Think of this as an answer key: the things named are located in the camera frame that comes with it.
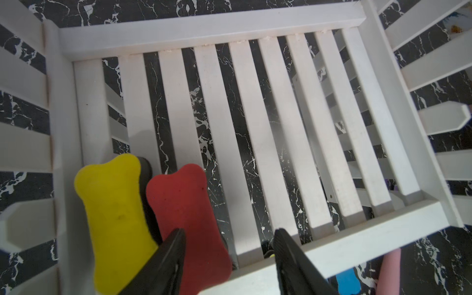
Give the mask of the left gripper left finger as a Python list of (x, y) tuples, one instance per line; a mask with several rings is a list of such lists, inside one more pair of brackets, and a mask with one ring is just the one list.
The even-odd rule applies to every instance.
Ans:
[(120, 294), (177, 295), (183, 277), (185, 254), (185, 232), (174, 229)]

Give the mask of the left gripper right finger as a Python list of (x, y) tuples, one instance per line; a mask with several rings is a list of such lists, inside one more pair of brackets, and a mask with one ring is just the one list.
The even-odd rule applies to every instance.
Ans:
[(275, 231), (273, 247), (282, 295), (337, 293), (285, 229), (279, 228)]

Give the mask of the blue eraser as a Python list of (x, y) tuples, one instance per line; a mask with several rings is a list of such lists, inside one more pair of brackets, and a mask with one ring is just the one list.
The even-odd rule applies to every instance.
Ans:
[(336, 275), (338, 293), (340, 295), (358, 295), (361, 292), (361, 284), (354, 269), (349, 269)]

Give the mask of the yellow eraser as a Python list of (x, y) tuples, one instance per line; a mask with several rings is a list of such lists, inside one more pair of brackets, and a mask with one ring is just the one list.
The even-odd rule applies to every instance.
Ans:
[(119, 294), (158, 249), (146, 222), (140, 192), (140, 158), (122, 154), (80, 169), (76, 194), (86, 210), (98, 295)]

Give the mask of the white wooden two-tier shelf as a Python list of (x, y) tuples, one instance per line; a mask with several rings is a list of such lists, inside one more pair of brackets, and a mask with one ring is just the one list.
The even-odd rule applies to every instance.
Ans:
[(472, 34), (442, 21), (463, 1), (2, 1), (1, 293), (94, 295), (76, 173), (119, 154), (154, 174), (188, 163), (234, 271), (206, 295), (276, 295), (264, 259), (285, 228), (326, 277), (375, 282), (402, 247), (401, 292), (469, 295)]

